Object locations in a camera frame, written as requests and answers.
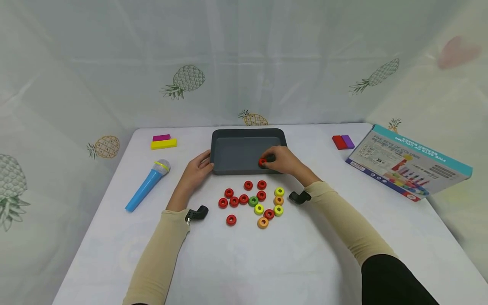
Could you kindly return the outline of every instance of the green ring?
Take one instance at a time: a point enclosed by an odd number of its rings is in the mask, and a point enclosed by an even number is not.
[[[258,197],[256,196],[252,196],[251,198],[249,198],[249,202],[248,204],[251,206],[251,207],[255,207],[257,204],[259,203],[259,199]]]

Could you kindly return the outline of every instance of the gray tray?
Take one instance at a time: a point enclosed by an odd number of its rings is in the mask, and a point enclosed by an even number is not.
[[[212,134],[210,161],[216,175],[276,174],[258,165],[262,153],[271,146],[286,146],[285,134],[278,128],[218,129]]]

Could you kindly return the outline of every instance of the black sleeve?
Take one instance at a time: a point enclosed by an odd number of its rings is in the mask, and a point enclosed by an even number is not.
[[[439,305],[397,258],[378,254],[361,267],[363,305]]]

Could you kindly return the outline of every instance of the red ring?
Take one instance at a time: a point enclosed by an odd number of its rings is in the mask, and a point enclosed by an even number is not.
[[[233,226],[237,222],[237,217],[235,215],[230,214],[227,216],[227,219],[225,220],[228,226]]]
[[[226,196],[227,198],[234,196],[234,190],[232,190],[232,188],[226,189],[224,192],[224,196]]]
[[[272,220],[274,217],[274,211],[272,209],[267,209],[266,211],[264,211],[264,216],[266,217],[266,219]]]
[[[229,204],[229,201],[227,201],[226,198],[220,198],[220,200],[219,200],[219,208],[225,209],[228,204]]]
[[[245,189],[246,191],[250,191],[250,190],[252,190],[252,182],[251,182],[251,181],[246,181],[246,182],[244,182],[244,189]]]
[[[246,194],[242,194],[240,197],[239,197],[239,202],[241,204],[247,204],[247,202],[249,201],[249,197],[246,195]]]
[[[237,207],[239,205],[239,198],[237,197],[231,197],[229,199],[229,204],[231,207]]]
[[[258,197],[259,201],[264,201],[266,199],[266,193],[264,191],[259,191],[256,197]]]
[[[264,158],[259,159],[259,167],[260,168],[266,168],[264,163],[266,163],[266,159],[264,159]]]
[[[259,180],[259,182],[258,182],[258,189],[264,190],[266,188],[266,186],[267,186],[266,181]]]

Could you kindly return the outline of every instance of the toy microphone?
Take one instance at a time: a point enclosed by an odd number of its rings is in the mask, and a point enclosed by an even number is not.
[[[132,199],[129,201],[125,210],[128,212],[133,212],[136,207],[142,202],[142,200],[149,194],[152,188],[158,183],[161,178],[169,173],[170,169],[169,162],[165,159],[160,159],[154,162],[153,168],[147,175],[146,180],[141,184],[137,192],[134,194]]]

